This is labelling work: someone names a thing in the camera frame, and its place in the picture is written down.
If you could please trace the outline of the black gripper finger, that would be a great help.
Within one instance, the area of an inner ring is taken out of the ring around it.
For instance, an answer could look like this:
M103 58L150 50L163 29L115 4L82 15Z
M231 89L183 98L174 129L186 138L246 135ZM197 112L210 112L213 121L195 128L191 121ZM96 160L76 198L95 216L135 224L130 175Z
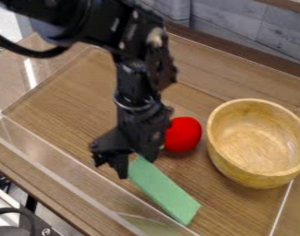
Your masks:
M128 173L128 156L126 154L119 154L111 157L108 165L116 171L118 177L126 179Z
M142 145L136 149L136 153L139 156L142 156L150 163L152 163L159 155L162 145Z

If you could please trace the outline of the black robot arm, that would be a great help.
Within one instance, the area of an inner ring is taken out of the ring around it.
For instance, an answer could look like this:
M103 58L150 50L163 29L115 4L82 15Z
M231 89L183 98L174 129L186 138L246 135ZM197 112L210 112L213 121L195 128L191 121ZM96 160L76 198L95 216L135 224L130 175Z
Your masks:
M32 58L52 58L75 43L110 52L116 68L116 126L90 143L95 166L107 164L124 179L128 156L156 160L170 126L161 92L177 82L165 19L135 0L0 0L0 7L29 18L33 31L53 45L24 48L0 34L0 47Z

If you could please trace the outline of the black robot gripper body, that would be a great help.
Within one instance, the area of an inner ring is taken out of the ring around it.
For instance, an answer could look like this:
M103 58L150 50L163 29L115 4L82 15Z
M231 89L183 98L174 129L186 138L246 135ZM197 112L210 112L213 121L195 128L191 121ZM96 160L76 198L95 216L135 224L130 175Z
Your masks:
M94 166L108 164L110 158L119 154L138 154L142 145L163 145L171 113L173 109L162 102L154 102L140 111L118 107L116 125L88 144Z

